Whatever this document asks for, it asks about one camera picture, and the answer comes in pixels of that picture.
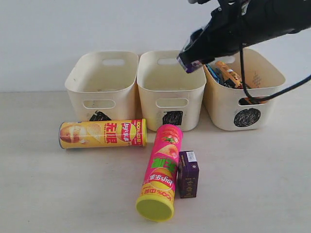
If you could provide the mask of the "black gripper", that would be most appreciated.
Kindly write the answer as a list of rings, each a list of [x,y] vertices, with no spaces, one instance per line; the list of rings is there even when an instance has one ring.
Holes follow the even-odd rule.
[[[250,0],[220,0],[219,6],[211,12],[211,19],[194,43],[186,50],[190,62],[199,60],[202,64],[218,57],[231,56],[239,50],[243,16]]]

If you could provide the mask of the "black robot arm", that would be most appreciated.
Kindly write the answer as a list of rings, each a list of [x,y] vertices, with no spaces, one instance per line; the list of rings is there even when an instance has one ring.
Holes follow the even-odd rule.
[[[240,48],[311,26],[309,0],[221,0],[208,24],[190,35],[177,59],[187,73]]]

